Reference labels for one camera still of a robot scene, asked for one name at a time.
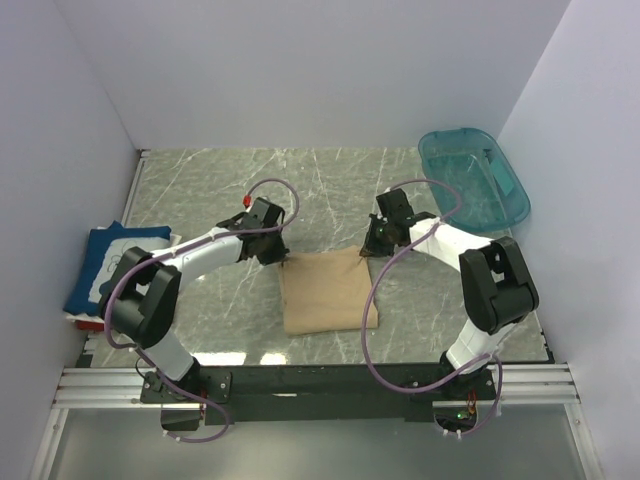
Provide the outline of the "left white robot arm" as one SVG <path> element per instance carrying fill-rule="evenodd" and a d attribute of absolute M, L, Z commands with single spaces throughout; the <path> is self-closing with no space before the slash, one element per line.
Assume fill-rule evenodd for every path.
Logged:
<path fill-rule="evenodd" d="M 202 395 L 200 363 L 172 331 L 181 290 L 221 267 L 256 258 L 263 266 L 282 262 L 289 250 L 282 238 L 285 210 L 258 197 L 245 199 L 246 209 L 211 230 L 171 248 L 126 250 L 106 283 L 99 311 L 112 347 L 115 333 L 128 348 L 180 391 Z"/>

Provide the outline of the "beige t shirt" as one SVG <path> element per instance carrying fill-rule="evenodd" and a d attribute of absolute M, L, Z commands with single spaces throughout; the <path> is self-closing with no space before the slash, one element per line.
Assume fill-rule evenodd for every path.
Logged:
<path fill-rule="evenodd" d="M 372 281 L 358 247 L 293 253 L 279 266 L 279 282 L 287 335 L 361 327 Z"/>

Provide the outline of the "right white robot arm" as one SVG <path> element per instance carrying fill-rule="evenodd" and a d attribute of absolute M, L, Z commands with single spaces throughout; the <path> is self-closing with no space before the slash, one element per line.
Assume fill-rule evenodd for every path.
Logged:
<path fill-rule="evenodd" d="M 403 394 L 426 393 L 448 385 L 469 388 L 482 375 L 515 325 L 539 306 L 539 294 L 518 243 L 511 237 L 490 239 L 446 223 L 462 207 L 455 190 L 453 210 L 436 216 L 417 213 L 399 184 L 376 197 L 379 212 L 370 216 L 363 257 L 387 257 L 372 283 L 362 314 L 360 340 L 365 364 L 384 387 Z M 418 387 L 395 385 L 378 372 L 367 346 L 367 323 L 376 290 L 386 273 L 414 251 L 432 257 L 460 274 L 467 319 L 453 344 L 443 353 L 444 375 Z"/>

